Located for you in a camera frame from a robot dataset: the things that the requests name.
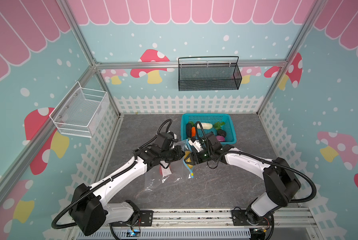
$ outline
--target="white wire mesh basket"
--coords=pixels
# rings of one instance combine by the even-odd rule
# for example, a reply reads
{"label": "white wire mesh basket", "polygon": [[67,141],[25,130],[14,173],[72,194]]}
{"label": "white wire mesh basket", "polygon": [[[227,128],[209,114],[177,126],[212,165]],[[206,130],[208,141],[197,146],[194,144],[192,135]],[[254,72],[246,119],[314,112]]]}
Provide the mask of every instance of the white wire mesh basket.
{"label": "white wire mesh basket", "polygon": [[82,88],[76,82],[50,118],[61,134],[92,137],[108,106],[107,92]]}

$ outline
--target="white radish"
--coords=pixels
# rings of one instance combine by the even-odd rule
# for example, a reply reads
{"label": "white radish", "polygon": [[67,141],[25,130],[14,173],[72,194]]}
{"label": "white radish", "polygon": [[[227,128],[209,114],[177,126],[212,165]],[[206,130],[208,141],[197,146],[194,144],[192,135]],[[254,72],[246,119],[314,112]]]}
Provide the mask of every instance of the white radish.
{"label": "white radish", "polygon": [[[201,124],[202,124],[203,129],[209,130],[209,129],[212,128],[212,124],[211,124],[211,123],[201,122]],[[199,124],[196,125],[196,128],[197,128],[197,129],[201,129],[201,127],[199,126]]]}

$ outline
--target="black wire mesh basket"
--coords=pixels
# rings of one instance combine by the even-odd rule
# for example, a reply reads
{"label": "black wire mesh basket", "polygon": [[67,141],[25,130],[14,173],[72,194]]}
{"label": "black wire mesh basket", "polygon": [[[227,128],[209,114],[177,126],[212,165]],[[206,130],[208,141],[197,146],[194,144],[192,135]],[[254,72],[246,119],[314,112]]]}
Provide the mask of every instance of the black wire mesh basket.
{"label": "black wire mesh basket", "polygon": [[238,90],[242,75],[237,56],[178,58],[179,91]]}

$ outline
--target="plastic bag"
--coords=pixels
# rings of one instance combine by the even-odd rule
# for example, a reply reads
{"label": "plastic bag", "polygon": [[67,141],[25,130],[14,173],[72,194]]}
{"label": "plastic bag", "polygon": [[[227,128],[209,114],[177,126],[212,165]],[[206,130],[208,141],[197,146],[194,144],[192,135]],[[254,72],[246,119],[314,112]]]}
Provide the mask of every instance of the plastic bag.
{"label": "plastic bag", "polygon": [[175,146],[180,145],[182,150],[186,153],[181,160],[172,162],[167,169],[162,166],[155,166],[144,174],[144,190],[156,191],[165,187],[169,187],[192,178],[191,168],[184,163],[184,158],[191,152],[188,140],[177,142]]}

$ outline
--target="black mounting plate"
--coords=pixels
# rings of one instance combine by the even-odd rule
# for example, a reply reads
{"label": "black mounting plate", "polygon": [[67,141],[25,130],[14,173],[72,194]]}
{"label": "black mounting plate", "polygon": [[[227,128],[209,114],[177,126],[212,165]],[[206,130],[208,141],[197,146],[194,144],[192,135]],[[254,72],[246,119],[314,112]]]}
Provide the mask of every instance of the black mounting plate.
{"label": "black mounting plate", "polygon": [[231,210],[231,214],[232,214],[232,222],[234,223],[234,226],[267,226],[270,225],[273,221],[273,219],[271,218],[271,215],[269,213],[266,213],[263,216],[263,220],[262,223],[259,223],[257,225],[252,225],[251,223],[249,223],[247,221],[247,216],[246,216],[246,210],[243,209],[236,209],[236,210]]}
{"label": "black mounting plate", "polygon": [[[140,214],[140,226],[141,227],[151,227],[153,224],[153,214],[154,211],[143,211],[139,212]],[[125,222],[114,222],[112,223],[113,227],[128,227]]]}

